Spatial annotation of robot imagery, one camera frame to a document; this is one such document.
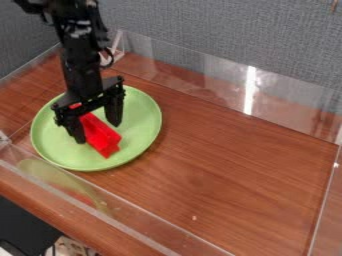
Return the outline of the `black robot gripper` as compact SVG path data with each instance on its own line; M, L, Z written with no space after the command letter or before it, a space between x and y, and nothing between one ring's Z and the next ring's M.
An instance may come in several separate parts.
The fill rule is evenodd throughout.
M60 54L67 90L52 103L55 122L63 126L78 144L86 143L82 116L104 108L107 121L118 127L123 119L126 90L124 78L102 78L99 55L74 56L67 50Z

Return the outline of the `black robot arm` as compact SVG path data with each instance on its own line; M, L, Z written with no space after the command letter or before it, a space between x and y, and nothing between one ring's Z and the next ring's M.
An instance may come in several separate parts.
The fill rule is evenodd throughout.
M100 52L114 53L108 44L108 29L103 23L99 0L13 0L23 11L42 17L51 16L62 44L60 61L67 90L51 106L55 123L63 126L78 144L86 143L80 117L104 108L107 121L118 127L123 119L126 90L124 78L103 79Z

